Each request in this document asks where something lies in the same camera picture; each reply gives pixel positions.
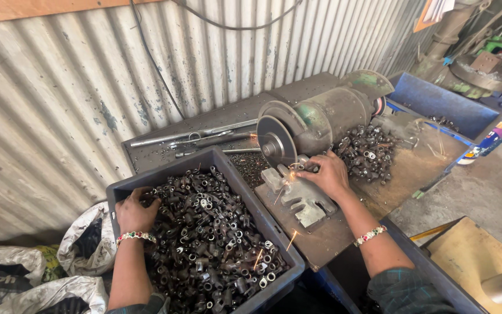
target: forearm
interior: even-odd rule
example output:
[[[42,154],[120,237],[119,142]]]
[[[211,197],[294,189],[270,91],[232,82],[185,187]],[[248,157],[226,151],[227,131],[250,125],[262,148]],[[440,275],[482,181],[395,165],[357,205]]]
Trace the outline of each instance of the forearm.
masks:
[[[335,201],[342,208],[355,239],[380,226],[352,190],[343,188],[338,195]],[[359,248],[371,277],[394,267],[414,268],[414,264],[386,232],[364,242]]]
[[[143,239],[124,239],[115,255],[109,310],[146,304],[152,285],[144,265]]]

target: plaid sleeve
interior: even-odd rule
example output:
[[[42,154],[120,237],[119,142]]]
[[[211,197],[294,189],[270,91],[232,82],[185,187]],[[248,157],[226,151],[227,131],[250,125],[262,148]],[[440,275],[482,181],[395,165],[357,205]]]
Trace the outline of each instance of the plaid sleeve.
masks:
[[[415,269],[387,269],[371,279],[367,293],[379,303],[384,313],[457,313],[433,284]]]
[[[148,304],[133,304],[109,310],[106,314],[167,314],[170,298],[160,293],[153,293]]]

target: hand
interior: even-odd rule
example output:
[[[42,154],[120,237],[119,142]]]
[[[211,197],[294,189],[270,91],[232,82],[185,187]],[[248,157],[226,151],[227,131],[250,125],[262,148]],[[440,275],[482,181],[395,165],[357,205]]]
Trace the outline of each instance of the hand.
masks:
[[[317,184],[332,199],[336,199],[342,189],[351,191],[346,165],[335,153],[329,150],[326,155],[313,156],[304,166],[307,169],[316,165],[319,167],[318,173],[300,171],[297,176]]]
[[[149,232],[152,228],[162,200],[155,199],[148,208],[144,208],[139,203],[141,195],[150,189],[152,188],[136,188],[124,201],[115,204],[115,214],[121,234],[133,231]]]

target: bangle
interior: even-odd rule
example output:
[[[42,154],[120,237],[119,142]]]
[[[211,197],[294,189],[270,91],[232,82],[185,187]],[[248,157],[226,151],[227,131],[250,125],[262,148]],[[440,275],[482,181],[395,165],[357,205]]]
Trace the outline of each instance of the bangle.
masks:
[[[117,241],[115,242],[115,247],[119,247],[119,243],[121,243],[122,240],[127,239],[127,238],[139,238],[139,239],[145,239],[145,240],[150,240],[152,243],[156,243],[156,237],[153,235],[149,234],[148,232],[127,232],[117,238]]]
[[[373,237],[375,237],[379,233],[383,233],[385,231],[387,231],[387,227],[385,227],[385,226],[379,226],[376,229],[373,229],[372,231],[367,232],[365,235],[363,235],[363,236],[359,237],[357,240],[355,240],[354,241],[354,245],[355,246],[359,246],[363,242],[366,242],[369,239],[373,239]]]

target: galvanized sheet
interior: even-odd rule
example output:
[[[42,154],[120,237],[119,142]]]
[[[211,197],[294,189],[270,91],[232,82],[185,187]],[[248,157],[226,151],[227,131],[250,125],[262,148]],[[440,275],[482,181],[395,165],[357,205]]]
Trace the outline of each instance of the galvanized sheet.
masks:
[[[187,4],[262,25],[293,0]],[[408,69],[416,0],[305,0],[256,31],[222,30],[170,1],[138,5],[154,59],[187,117],[328,71]],[[0,240],[62,229],[131,175],[120,143],[180,121],[129,7],[0,22]],[[46,242],[38,236],[40,243]]]

